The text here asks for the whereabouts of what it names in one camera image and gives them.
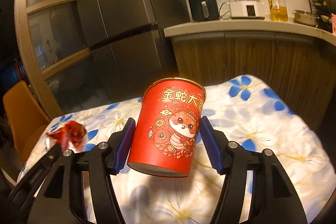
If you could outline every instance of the kitchen counter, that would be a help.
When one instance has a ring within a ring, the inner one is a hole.
[[[316,130],[336,84],[336,37],[294,22],[217,20],[164,29],[179,76],[215,85],[238,75],[267,83]]]
[[[166,37],[187,34],[221,32],[221,31],[270,31],[285,32],[320,38],[336,46],[336,36],[330,32],[294,22],[278,22],[268,20],[213,20],[189,22],[164,29]]]

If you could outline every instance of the blue gripper pad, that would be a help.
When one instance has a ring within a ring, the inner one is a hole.
[[[135,131],[135,120],[130,118],[128,119],[123,129],[124,137],[122,138],[118,146],[117,152],[115,153],[115,163],[113,170],[115,171],[116,174],[118,174],[120,170],[122,170],[125,166],[127,155],[132,145],[134,131]]]
[[[215,141],[215,138],[212,135],[212,131],[213,128],[208,118],[203,116],[201,118],[199,132],[201,134],[212,168],[216,169],[217,173],[221,173],[221,170],[223,170],[222,153]]]

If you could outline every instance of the glass door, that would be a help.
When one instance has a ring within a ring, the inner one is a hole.
[[[108,104],[76,0],[15,0],[14,6],[21,58],[50,118]]]

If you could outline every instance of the wooden door frame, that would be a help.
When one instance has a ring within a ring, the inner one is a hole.
[[[38,11],[70,1],[75,0],[44,0],[27,7],[27,0],[14,0],[16,39],[21,59],[25,66],[29,81],[41,103],[41,106],[51,119],[63,115],[63,112],[45,80],[61,70],[90,56],[90,50],[86,48],[42,71],[36,58],[30,34],[28,16]]]

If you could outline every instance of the white kitchen appliance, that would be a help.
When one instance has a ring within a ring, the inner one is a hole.
[[[229,3],[232,19],[265,19],[260,0],[236,0]]]

